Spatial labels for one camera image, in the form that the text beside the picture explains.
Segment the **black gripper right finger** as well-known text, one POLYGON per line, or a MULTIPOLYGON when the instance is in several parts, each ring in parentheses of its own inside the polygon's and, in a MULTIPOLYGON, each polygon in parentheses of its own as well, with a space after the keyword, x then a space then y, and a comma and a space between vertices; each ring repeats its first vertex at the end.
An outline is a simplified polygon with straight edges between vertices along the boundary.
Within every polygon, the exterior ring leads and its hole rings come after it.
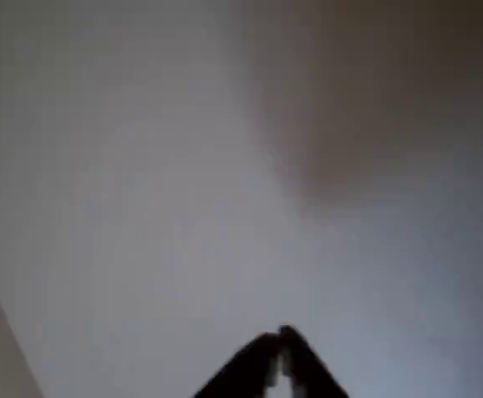
POLYGON ((349 398, 304 336, 291 325, 279 328, 283 375, 291 382, 293 397, 349 398))

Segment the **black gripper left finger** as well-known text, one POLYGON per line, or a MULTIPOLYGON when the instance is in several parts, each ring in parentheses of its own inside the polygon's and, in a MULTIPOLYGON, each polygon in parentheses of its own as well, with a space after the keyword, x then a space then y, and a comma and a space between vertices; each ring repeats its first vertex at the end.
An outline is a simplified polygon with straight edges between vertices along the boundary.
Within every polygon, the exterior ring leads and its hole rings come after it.
POLYGON ((264 332, 242 346, 195 394, 196 398, 265 397, 275 382, 280 343, 264 332))

